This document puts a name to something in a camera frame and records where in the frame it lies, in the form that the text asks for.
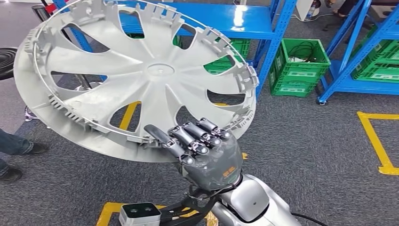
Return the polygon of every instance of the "jeans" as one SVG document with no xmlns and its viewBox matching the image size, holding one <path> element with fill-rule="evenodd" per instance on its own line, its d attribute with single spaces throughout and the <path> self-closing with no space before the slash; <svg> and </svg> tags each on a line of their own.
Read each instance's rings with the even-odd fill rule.
<svg viewBox="0 0 399 226">
<path fill-rule="evenodd" d="M 33 142 L 8 134 L 0 129 L 0 152 L 9 155 L 22 155 L 28 153 L 33 148 Z M 3 176 L 8 170 L 7 163 L 0 159 L 0 177 Z"/>
</svg>

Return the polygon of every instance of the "black stool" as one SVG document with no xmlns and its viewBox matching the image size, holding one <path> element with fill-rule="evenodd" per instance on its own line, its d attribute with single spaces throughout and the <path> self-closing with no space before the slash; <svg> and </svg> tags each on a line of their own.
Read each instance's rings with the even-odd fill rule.
<svg viewBox="0 0 399 226">
<path fill-rule="evenodd" d="M 13 67 L 16 48 L 0 48 L 0 80 L 14 76 Z"/>
</svg>

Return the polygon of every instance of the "black cable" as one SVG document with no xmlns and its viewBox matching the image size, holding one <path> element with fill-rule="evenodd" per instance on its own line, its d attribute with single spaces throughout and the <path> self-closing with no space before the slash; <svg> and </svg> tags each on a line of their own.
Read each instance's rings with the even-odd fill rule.
<svg viewBox="0 0 399 226">
<path fill-rule="evenodd" d="M 292 57 L 298 56 L 298 58 L 300 58 L 300 59 L 306 59 L 305 62 L 310 62 L 310 61 L 313 60 L 312 56 L 314 54 L 314 49 L 315 49 L 315 46 L 314 46 L 314 44 L 312 42 L 303 41 L 301 44 L 293 47 L 290 50 L 290 52 L 288 53 L 288 58 L 292 58 Z M 302 55 L 302 54 L 298 55 L 298 54 L 296 54 L 297 52 L 303 51 L 303 50 L 309 50 L 310 51 L 309 55 Z"/>
<path fill-rule="evenodd" d="M 291 214 L 292 214 L 293 216 L 297 216 L 297 217 L 300 217 L 300 218 L 308 219 L 308 220 L 313 221 L 314 223 L 316 223 L 316 224 L 318 224 L 318 225 L 321 225 L 321 226 L 328 226 L 328 225 L 324 224 L 323 222 L 320 222 L 320 221 L 318 221 L 318 220 L 315 220 L 315 219 L 313 219 L 313 218 L 311 218 L 311 217 L 308 217 L 308 216 L 305 216 L 305 215 L 302 215 L 302 214 L 299 214 L 299 213 L 293 213 L 293 212 L 291 212 Z"/>
</svg>

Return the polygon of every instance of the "robot finger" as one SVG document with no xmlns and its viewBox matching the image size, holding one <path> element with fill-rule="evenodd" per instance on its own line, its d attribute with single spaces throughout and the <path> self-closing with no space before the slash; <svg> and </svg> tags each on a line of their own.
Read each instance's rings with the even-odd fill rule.
<svg viewBox="0 0 399 226">
<path fill-rule="evenodd" d="M 194 138 L 204 143 L 206 146 L 214 147 L 222 143 L 221 139 L 207 133 L 205 130 L 199 128 L 191 122 L 183 124 L 182 127 Z"/>
<path fill-rule="evenodd" d="M 168 130 L 168 134 L 171 137 L 177 138 L 181 144 L 187 149 L 193 151 L 195 154 L 206 154 L 209 149 L 200 141 L 193 138 L 186 130 L 181 126 L 176 126 Z"/>
<path fill-rule="evenodd" d="M 218 126 L 216 124 L 214 124 L 213 122 L 209 121 L 206 118 L 201 118 L 199 121 L 196 121 L 195 123 L 198 127 L 202 128 L 203 130 L 205 130 L 206 132 L 220 137 L 222 139 L 229 139 L 232 137 L 232 133 L 229 131 L 226 131 L 224 129 L 219 129 Z"/>
<path fill-rule="evenodd" d="M 144 126 L 144 130 L 159 141 L 161 147 L 169 151 L 181 164 L 193 164 L 194 159 L 179 145 L 176 138 L 172 138 L 154 125 Z"/>
</svg>

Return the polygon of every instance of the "wheel cover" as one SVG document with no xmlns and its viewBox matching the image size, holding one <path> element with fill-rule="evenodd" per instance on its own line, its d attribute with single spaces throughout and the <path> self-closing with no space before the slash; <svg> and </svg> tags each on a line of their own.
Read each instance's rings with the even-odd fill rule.
<svg viewBox="0 0 399 226">
<path fill-rule="evenodd" d="M 153 124 L 167 130 L 175 126 L 182 106 L 195 118 L 206 117 L 239 138 L 255 114 L 258 80 L 253 67 L 234 57 L 245 62 L 219 31 L 175 8 L 140 2 L 131 8 L 98 0 L 77 1 L 65 7 L 70 12 L 57 12 L 31 30 L 18 49 L 14 65 L 17 88 L 30 110 L 70 141 L 132 161 L 175 161 L 143 127 Z M 120 12 L 138 14 L 145 38 L 132 39 L 123 32 Z M 61 34 L 69 24 L 109 50 L 89 53 L 76 47 Z M 172 44 L 181 26 L 195 30 L 188 49 Z M 231 69 L 219 75 L 204 69 L 203 65 L 223 56 L 234 62 Z M 56 85 L 52 72 L 98 74 L 107 79 L 91 90 L 68 90 Z M 245 98 L 239 105 L 217 106 L 209 101 L 207 90 L 245 94 Z M 112 126 L 113 114 L 135 101 L 142 102 L 136 131 Z"/>
</svg>

